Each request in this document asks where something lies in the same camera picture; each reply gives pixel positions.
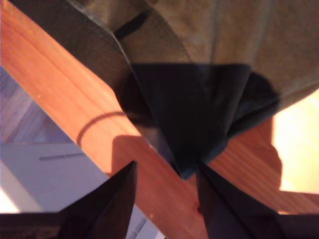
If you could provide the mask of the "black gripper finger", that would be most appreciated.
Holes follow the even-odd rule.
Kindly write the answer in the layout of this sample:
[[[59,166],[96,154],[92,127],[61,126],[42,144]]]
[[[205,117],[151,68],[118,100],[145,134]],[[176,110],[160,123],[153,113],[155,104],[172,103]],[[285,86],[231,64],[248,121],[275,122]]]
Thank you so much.
[[[124,239],[137,188],[137,163],[131,161],[98,188],[63,209],[60,239]]]
[[[239,190],[206,164],[196,172],[199,211],[210,239],[284,239],[276,212]]]

